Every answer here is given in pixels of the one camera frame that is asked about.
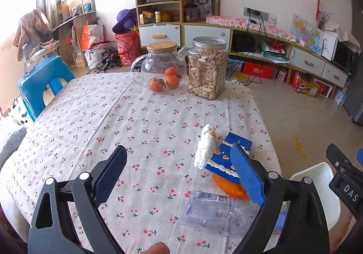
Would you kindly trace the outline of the operator thumb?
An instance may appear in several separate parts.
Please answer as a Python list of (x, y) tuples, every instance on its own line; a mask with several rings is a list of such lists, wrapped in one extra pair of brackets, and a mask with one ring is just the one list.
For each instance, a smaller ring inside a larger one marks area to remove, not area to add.
[(142, 254), (170, 254), (170, 249), (165, 243), (157, 242), (142, 252)]

